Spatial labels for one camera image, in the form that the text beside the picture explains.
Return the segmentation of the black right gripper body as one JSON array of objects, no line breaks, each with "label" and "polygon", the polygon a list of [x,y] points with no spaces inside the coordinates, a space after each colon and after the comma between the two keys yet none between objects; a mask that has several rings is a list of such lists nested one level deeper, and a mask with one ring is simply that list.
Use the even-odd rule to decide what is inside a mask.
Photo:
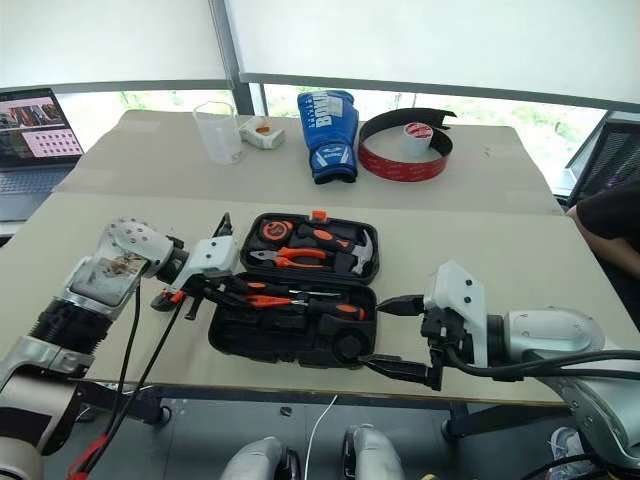
[{"label": "black right gripper body", "polygon": [[447,347],[452,347],[462,362],[473,362],[473,338],[464,322],[451,308],[433,307],[424,312],[420,333],[427,340],[432,363],[449,363]]}]

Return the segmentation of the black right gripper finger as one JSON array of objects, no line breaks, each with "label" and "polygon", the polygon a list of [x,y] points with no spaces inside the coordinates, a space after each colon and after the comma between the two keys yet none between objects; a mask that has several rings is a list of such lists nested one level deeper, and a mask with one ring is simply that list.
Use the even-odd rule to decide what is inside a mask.
[{"label": "black right gripper finger", "polygon": [[400,356],[384,354],[361,355],[358,361],[369,369],[394,380],[418,383],[434,391],[440,391],[442,387],[441,357],[436,357],[431,366],[406,361]]},{"label": "black right gripper finger", "polygon": [[424,313],[423,295],[402,295],[382,301],[378,306],[379,312],[395,316],[415,317]]}]

